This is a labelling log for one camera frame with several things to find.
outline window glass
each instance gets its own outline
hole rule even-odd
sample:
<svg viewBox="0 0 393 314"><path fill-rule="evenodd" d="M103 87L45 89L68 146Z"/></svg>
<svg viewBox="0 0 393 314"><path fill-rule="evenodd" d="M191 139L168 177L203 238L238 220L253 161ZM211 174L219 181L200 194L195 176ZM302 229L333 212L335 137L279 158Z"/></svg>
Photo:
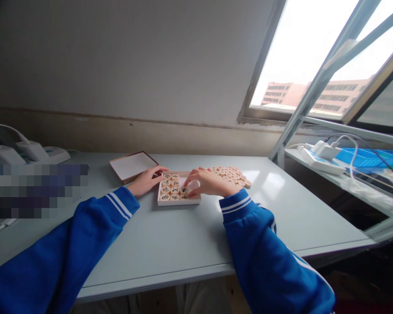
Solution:
<svg viewBox="0 0 393 314"><path fill-rule="evenodd" d="M356 4L287 0L250 106L293 112ZM277 96L266 95L271 91L286 92L282 105Z"/></svg>
<svg viewBox="0 0 393 314"><path fill-rule="evenodd" d="M358 121L393 126L393 81L361 115Z"/></svg>
<svg viewBox="0 0 393 314"><path fill-rule="evenodd" d="M393 0L382 0L357 40L363 39L391 13ZM309 115L341 119L392 53L393 27L333 75L317 101L330 107L318 110L314 106Z"/></svg>

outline right hand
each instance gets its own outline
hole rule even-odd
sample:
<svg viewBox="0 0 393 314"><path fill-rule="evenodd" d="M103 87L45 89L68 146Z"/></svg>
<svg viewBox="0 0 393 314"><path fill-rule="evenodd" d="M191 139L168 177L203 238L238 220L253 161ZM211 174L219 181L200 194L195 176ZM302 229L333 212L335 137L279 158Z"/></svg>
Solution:
<svg viewBox="0 0 393 314"><path fill-rule="evenodd" d="M189 192L189 197L204 193L208 195L219 195L226 198L239 192L239 189L234 184L224 181L223 178L216 175L211 168L207 170L203 167L199 167L198 169L192 170L183 185L187 186L192 180L198 180L200 182L200 187Z"/></svg>

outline pants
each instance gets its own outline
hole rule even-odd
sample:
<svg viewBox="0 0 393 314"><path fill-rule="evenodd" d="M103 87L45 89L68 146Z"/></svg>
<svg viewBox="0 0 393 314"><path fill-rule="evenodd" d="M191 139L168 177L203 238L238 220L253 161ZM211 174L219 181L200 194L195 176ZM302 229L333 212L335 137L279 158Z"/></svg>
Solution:
<svg viewBox="0 0 393 314"><path fill-rule="evenodd" d="M176 286L178 314L231 314L224 278ZM141 314L139 294L78 304L72 314Z"/></svg>

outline building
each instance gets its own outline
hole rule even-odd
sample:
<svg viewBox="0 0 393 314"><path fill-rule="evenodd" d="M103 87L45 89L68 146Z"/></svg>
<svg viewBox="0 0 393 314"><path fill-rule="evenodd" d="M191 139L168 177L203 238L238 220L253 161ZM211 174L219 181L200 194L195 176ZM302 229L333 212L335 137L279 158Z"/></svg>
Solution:
<svg viewBox="0 0 393 314"><path fill-rule="evenodd" d="M344 115L364 91L372 78L373 75L361 80L330 81L319 96L313 109L322 113L335 113L339 116Z"/></svg>
<svg viewBox="0 0 393 314"><path fill-rule="evenodd" d="M342 116L364 91L372 78L373 76L361 80L330 81L311 112ZM291 106L295 109L310 84L311 82L307 85L270 82L263 96L261 106L271 107L272 104L282 104L286 108Z"/></svg>
<svg viewBox="0 0 393 314"><path fill-rule="evenodd" d="M297 107L305 90L302 84L269 82L261 106L273 102Z"/></svg>

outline left hand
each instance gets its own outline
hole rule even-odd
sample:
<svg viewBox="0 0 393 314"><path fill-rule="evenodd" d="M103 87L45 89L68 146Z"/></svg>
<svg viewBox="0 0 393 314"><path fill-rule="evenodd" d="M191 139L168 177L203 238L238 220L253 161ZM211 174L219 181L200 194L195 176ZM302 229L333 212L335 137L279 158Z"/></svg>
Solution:
<svg viewBox="0 0 393 314"><path fill-rule="evenodd" d="M152 187L154 187L156 184L160 183L160 181L163 180L162 175L153 179L153 175L158 171L170 171L170 170L162 166L155 166L153 168L149 168L143 171L137 177L137 179L135 179L129 186L127 186L127 189L130 190L130 192L136 198L142 196L143 194L150 191Z"/></svg>

